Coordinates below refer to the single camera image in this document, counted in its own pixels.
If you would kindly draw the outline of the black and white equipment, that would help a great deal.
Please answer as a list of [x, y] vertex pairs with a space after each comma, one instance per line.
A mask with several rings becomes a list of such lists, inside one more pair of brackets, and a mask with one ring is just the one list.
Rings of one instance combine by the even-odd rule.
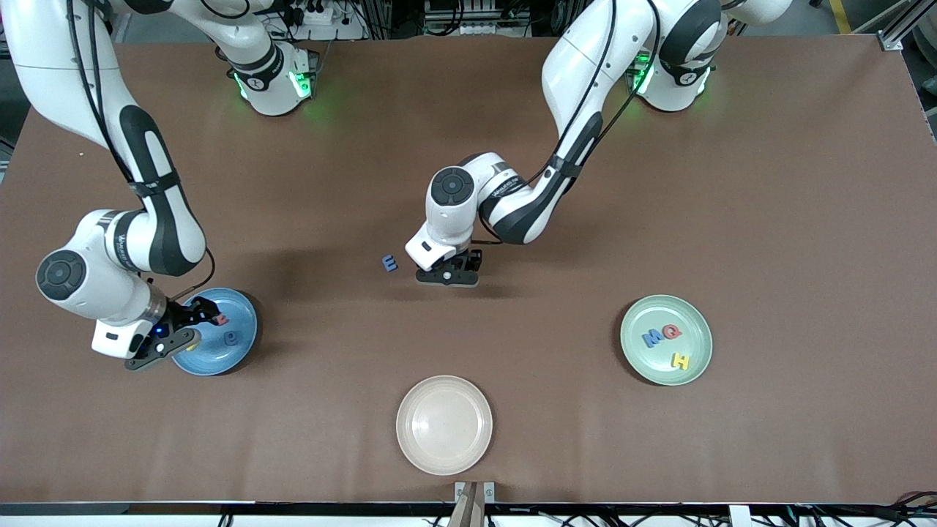
[[437, 37], [499, 34], [525, 37], [531, 23], [528, 0], [422, 0], [422, 29]]

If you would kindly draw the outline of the aluminium frame profile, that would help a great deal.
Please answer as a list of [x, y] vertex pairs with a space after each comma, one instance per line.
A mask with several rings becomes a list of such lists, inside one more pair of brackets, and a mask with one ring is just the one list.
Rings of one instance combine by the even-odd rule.
[[934, 7], [937, 7], [937, 0], [905, 0], [904, 9], [887, 24], [886, 28], [878, 32], [881, 49], [883, 51], [903, 49], [904, 37], [907, 37]]

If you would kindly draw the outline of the white power strip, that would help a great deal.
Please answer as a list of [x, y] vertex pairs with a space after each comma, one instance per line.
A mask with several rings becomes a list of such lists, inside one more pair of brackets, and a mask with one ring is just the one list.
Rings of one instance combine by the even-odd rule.
[[352, 0], [283, 0], [281, 21], [295, 40], [363, 40], [364, 13]]

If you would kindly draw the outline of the brown table mat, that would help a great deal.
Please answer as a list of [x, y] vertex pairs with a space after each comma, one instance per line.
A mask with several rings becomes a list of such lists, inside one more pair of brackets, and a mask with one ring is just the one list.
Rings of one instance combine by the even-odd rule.
[[[636, 100], [528, 246], [473, 289], [404, 251], [433, 173], [494, 151], [528, 176], [556, 129], [551, 40], [339, 42], [314, 100], [267, 118], [211, 45], [126, 45], [217, 260], [258, 303], [234, 373], [131, 373], [36, 270], [137, 201], [97, 144], [28, 116], [0, 184], [0, 501], [443, 501], [400, 451], [418, 381], [494, 411], [462, 480], [505, 501], [891, 503], [937, 490], [937, 146], [873, 37], [740, 37], [688, 110]], [[398, 268], [386, 272], [391, 254]], [[703, 314], [685, 386], [630, 367], [646, 296]]]

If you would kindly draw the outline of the blue plate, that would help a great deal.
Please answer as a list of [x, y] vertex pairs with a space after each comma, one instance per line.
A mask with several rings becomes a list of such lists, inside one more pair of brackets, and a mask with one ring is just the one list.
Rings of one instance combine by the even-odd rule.
[[[201, 333], [201, 342], [191, 351], [182, 351], [173, 358], [185, 373], [198, 376], [214, 376], [229, 373], [240, 364], [257, 343], [260, 334], [260, 317], [251, 300], [234, 289], [213, 288], [201, 291], [198, 296], [210, 299], [228, 318], [224, 326], [198, 324], [193, 328]], [[238, 332], [239, 343], [227, 347], [223, 334]]]

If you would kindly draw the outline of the beige plate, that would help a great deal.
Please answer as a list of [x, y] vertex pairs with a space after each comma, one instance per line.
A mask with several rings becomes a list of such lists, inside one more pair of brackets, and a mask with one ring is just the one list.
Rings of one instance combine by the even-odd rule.
[[402, 398], [395, 431], [398, 446], [414, 467], [431, 476], [455, 476], [485, 456], [494, 414], [471, 381], [436, 375], [419, 381]]

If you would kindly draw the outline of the green plate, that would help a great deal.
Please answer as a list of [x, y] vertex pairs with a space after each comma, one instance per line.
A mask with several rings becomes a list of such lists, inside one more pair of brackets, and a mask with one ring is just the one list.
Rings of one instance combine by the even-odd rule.
[[[682, 336], [666, 340], [652, 349], [641, 335], [652, 328], [659, 331], [675, 324]], [[658, 386], [685, 386], [705, 373], [712, 362], [714, 341], [703, 314], [676, 296], [646, 296], [632, 304], [620, 324], [620, 345], [624, 357], [640, 376]], [[692, 357], [689, 370], [671, 365], [674, 353]]]

